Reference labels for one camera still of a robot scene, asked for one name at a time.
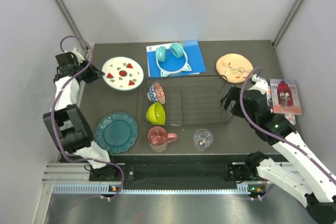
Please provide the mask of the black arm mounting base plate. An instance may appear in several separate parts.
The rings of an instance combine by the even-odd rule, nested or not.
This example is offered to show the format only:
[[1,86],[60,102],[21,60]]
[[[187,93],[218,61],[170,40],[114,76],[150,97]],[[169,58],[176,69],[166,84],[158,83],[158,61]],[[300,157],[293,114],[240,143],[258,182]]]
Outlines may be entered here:
[[126,163],[119,168],[107,165],[94,169],[86,164],[84,169],[89,172],[90,181],[112,181],[124,176],[123,181],[130,183],[142,179],[164,178],[201,178],[214,177],[223,181],[242,183],[258,180],[258,176],[243,163],[229,164],[224,162],[183,162],[183,163]]

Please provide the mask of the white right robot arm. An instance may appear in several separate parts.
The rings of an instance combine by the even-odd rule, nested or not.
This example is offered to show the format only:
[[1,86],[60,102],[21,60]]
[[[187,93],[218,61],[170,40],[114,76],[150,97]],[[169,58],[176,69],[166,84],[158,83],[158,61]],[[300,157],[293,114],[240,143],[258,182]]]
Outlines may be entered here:
[[278,151],[298,172],[294,174],[270,156],[255,152],[245,160],[245,174],[266,179],[293,196],[316,223],[335,223],[335,174],[314,155],[296,128],[282,114],[271,113],[267,104],[268,83],[256,74],[252,87],[231,87],[221,99],[226,111],[244,118],[256,135]]

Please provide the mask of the black wire dish rack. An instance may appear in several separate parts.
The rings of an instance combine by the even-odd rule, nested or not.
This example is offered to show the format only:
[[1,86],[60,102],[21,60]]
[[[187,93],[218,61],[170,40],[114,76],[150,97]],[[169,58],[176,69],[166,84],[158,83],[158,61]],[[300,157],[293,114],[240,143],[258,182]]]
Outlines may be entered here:
[[219,75],[189,75],[166,78],[147,78],[143,87],[141,121],[150,125],[146,112],[153,103],[148,99],[150,85],[158,82],[165,93],[163,105],[169,126],[194,126],[228,123],[233,119],[230,112],[222,109],[221,99],[229,92],[230,83]]

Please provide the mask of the lime green bowl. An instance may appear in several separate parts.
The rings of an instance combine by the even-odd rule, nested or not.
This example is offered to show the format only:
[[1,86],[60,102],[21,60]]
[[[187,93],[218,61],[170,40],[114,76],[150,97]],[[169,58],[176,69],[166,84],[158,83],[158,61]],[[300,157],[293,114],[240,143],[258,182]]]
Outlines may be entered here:
[[164,125],[166,115],[163,105],[159,102],[150,105],[146,112],[146,119],[151,124]]

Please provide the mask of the patterned blue red bowl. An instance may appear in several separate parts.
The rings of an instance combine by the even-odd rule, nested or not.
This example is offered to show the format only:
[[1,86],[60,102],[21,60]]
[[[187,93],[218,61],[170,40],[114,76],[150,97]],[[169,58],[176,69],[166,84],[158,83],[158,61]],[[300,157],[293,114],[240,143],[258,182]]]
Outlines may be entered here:
[[166,102],[164,90],[157,81],[150,85],[147,96],[148,99],[154,103],[158,102],[164,105]]

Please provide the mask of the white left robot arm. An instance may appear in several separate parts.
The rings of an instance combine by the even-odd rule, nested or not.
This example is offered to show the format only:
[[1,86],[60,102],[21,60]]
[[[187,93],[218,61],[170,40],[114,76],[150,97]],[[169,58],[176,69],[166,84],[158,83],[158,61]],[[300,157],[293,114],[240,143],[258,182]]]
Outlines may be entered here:
[[93,132],[78,107],[80,84],[92,83],[104,73],[89,66],[79,76],[72,77],[85,68],[89,62],[76,48],[56,56],[58,67],[53,82],[56,87],[54,117],[51,112],[43,115],[43,122],[60,151],[77,155],[89,165],[90,181],[112,181],[121,173],[116,164],[111,163],[109,153],[93,140]]

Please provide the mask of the white watermelon pattern plate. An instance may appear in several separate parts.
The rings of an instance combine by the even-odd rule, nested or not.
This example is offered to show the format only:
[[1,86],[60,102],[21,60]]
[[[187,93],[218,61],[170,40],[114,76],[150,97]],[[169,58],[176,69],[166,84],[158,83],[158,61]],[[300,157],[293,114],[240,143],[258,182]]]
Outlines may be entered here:
[[140,86],[144,79],[142,67],[128,57],[113,57],[102,66],[105,83],[118,91],[131,91]]

